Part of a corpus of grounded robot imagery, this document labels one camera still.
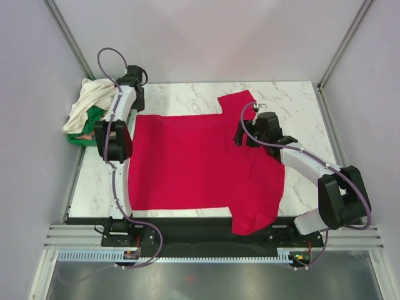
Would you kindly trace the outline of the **red t shirt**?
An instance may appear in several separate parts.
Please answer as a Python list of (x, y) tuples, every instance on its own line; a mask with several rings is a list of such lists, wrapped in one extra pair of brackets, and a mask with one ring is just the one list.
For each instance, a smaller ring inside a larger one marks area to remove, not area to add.
[(228, 208), (232, 232), (248, 235), (272, 224), (284, 192), (285, 168), (261, 147), (236, 146), (233, 138), (249, 91), (218, 99), (221, 114), (140, 115), (129, 162), (131, 208)]

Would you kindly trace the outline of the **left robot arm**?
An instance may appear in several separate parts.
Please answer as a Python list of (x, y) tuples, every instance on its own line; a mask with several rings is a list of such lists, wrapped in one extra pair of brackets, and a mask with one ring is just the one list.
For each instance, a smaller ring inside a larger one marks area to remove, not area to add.
[(116, 81), (115, 96), (104, 120), (94, 125), (97, 150), (109, 175), (110, 208), (113, 220), (132, 214), (128, 197), (129, 160), (133, 140), (128, 128), (130, 115), (144, 109), (143, 68), (129, 65), (123, 77)]

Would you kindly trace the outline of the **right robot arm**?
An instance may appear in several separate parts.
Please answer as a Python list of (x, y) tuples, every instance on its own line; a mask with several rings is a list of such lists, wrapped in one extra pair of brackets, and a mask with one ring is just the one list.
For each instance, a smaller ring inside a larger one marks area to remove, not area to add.
[(371, 204), (365, 185), (354, 166), (331, 164), (292, 136), (285, 136), (273, 112), (258, 112), (254, 119), (241, 118), (234, 136), (237, 146), (263, 147), (268, 156), (296, 170), (317, 187), (317, 208), (294, 219), (286, 230), (287, 241), (300, 246), (317, 231), (354, 229), (354, 222), (366, 218), (371, 224)]

